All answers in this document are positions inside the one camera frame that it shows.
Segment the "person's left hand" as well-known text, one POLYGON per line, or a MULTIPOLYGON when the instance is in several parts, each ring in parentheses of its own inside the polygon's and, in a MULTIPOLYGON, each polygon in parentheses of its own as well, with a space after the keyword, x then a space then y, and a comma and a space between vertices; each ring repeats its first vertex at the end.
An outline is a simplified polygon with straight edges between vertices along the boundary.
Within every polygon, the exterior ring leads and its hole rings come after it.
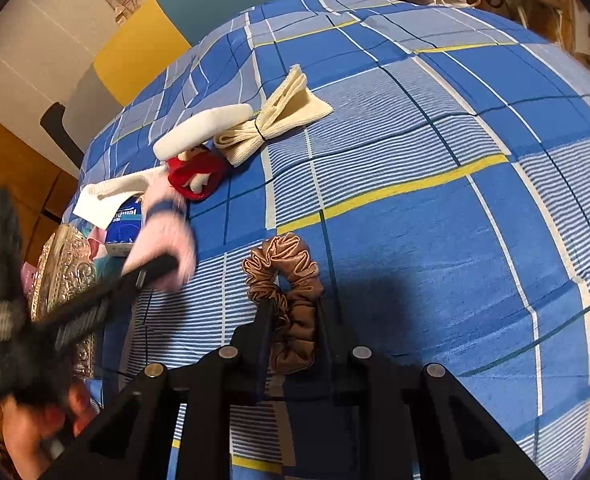
MULTIPOLYGON (((82 382, 74 382, 68 392, 72 433, 79 436, 95 418, 89 390, 82 382)), ((65 425, 66 414, 56 404, 43 408, 18 404, 7 396, 1 404, 4 443, 19 477, 38 479, 50 466, 52 458, 41 443, 54 437, 65 425)))

